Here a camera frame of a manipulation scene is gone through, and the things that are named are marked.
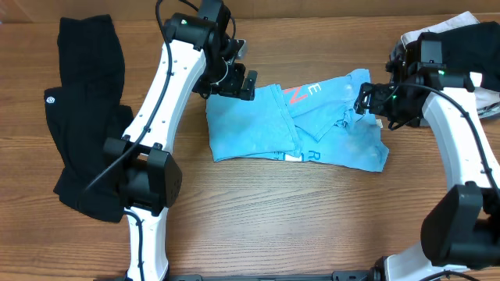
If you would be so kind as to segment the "light blue printed t-shirt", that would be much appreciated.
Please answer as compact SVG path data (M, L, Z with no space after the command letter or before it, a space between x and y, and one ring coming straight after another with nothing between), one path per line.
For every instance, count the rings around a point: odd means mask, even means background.
M268 158L319 162L381 172L389 150L375 115L353 105L367 69L288 89L256 89L253 101L212 96L206 102L209 145L215 161Z

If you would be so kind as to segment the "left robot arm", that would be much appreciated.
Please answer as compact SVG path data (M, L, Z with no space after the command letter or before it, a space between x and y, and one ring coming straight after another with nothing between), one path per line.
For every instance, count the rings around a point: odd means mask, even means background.
M203 1L195 16L158 22L162 53L152 85L121 138L105 141L109 179L127 217L130 266L125 280L167 280L166 221L182 172L173 158L180 118L191 93L251 101L257 73L240 62L246 42L227 34L232 22L221 1Z

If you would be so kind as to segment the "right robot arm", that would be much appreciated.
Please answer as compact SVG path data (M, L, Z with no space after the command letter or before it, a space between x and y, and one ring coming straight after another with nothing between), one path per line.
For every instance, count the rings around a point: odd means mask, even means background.
M389 84L364 83L358 114L387 118L390 130L424 119L445 167L447 193L424 219L420 240L380 258L370 280L439 280L499 265L499 163L477 113L482 73L448 67L442 42L422 33L400 62L389 62Z

